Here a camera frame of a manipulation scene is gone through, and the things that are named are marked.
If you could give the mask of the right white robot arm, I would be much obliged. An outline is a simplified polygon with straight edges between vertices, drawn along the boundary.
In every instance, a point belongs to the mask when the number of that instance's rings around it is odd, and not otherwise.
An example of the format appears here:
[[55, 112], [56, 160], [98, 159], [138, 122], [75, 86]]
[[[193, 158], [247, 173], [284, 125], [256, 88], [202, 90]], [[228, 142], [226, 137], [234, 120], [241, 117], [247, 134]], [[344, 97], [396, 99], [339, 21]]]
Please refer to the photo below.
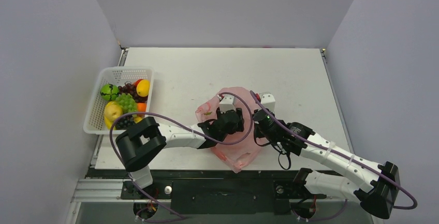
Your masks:
[[399, 189], [389, 181], [400, 183], [397, 165], [363, 159], [303, 124], [285, 123], [264, 110], [256, 110], [253, 120], [257, 136], [266, 138], [281, 153], [308, 158], [337, 173], [334, 176], [301, 169], [292, 182], [296, 195], [304, 197], [311, 193], [344, 198], [360, 204], [375, 217], [390, 218]]

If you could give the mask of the yellow fake fruit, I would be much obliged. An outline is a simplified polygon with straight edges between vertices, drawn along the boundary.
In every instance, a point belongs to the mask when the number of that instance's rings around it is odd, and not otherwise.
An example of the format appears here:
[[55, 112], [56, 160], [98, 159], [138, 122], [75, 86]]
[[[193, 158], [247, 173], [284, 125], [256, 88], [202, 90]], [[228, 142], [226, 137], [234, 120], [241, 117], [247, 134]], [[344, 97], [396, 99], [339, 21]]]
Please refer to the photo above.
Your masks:
[[150, 91], [150, 81], [147, 79], [142, 79], [142, 81], [136, 86], [136, 92], [140, 97], [146, 97], [149, 95]]

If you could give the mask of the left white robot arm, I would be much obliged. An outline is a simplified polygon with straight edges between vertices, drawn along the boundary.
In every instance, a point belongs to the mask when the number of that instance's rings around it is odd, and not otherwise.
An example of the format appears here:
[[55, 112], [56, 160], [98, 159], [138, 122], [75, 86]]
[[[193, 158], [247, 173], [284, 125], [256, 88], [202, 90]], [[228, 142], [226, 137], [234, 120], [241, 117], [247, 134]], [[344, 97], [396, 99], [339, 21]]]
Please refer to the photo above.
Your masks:
[[216, 110], [216, 118], [192, 126], [172, 126], [146, 117], [118, 135], [115, 144], [125, 170], [133, 179], [134, 191], [141, 198], [154, 192], [149, 163], [165, 148], [190, 147], [198, 150], [215, 147], [227, 136], [244, 131], [241, 108], [224, 113]]

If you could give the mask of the green fake fruit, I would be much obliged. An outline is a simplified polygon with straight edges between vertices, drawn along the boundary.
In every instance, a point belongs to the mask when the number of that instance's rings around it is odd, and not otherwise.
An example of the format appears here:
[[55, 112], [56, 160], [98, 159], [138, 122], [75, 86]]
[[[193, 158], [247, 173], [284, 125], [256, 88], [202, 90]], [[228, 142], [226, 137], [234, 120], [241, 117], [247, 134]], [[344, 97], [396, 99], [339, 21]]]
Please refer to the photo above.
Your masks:
[[100, 96], [106, 101], [115, 101], [119, 96], [120, 90], [117, 86], [113, 84], [105, 84], [100, 89]]

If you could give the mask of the dark purple grapes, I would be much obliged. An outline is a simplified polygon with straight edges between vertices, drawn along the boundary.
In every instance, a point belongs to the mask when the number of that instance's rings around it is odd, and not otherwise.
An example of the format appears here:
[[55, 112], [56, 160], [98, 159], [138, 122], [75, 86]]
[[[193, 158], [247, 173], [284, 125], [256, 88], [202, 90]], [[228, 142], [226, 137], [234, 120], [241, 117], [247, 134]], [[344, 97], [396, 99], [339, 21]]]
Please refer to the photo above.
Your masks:
[[135, 120], [134, 118], [130, 115], [130, 116], [126, 116], [121, 118], [115, 125], [115, 128], [117, 130], [126, 130], [129, 127], [135, 125]]

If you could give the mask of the pink plastic bag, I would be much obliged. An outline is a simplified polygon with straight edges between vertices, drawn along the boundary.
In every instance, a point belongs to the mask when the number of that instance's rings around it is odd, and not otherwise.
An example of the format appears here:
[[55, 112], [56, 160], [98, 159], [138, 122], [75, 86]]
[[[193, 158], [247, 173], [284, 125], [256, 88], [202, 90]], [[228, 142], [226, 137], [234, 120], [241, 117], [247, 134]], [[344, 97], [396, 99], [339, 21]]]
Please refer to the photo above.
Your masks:
[[[252, 114], [255, 110], [260, 109], [252, 98], [250, 91], [243, 87], [225, 87], [219, 90], [217, 94], [222, 92], [231, 92], [241, 97], [249, 106]], [[225, 143], [235, 142], [242, 138], [250, 128], [250, 125], [253, 124], [250, 113], [244, 104], [237, 98], [235, 98], [234, 104], [235, 107], [241, 108], [243, 111], [244, 131], [237, 132], [233, 135], [228, 135], [224, 141]], [[220, 99], [217, 96], [214, 96], [207, 102], [200, 105], [195, 111], [198, 122], [216, 119], [216, 110], [219, 106]], [[235, 173], [239, 173], [244, 167], [248, 166], [257, 157], [262, 148], [254, 143], [254, 128], [252, 127], [250, 130], [251, 133], [238, 144], [217, 144], [216, 146], [210, 148], [210, 151], [215, 154], [219, 160], [230, 167], [230, 169]]]

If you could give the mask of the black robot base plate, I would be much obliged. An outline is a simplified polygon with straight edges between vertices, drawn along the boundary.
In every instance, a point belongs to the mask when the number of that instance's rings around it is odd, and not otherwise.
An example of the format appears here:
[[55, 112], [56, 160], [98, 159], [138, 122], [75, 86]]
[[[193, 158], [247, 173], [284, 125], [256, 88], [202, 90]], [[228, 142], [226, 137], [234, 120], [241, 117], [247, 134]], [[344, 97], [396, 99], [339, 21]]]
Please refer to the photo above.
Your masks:
[[296, 202], [314, 200], [294, 183], [296, 171], [152, 170], [145, 191], [182, 215], [287, 214]]

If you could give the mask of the green fake grapes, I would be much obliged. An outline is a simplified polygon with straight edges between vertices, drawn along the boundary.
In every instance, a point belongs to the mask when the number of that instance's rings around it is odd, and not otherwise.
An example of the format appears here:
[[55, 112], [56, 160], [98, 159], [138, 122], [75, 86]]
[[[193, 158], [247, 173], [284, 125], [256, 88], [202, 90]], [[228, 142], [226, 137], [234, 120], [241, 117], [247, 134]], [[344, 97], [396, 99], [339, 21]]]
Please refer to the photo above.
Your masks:
[[127, 93], [120, 94], [115, 99], [115, 102], [122, 108], [124, 114], [138, 111], [137, 103], [135, 102], [132, 95], [130, 94]]

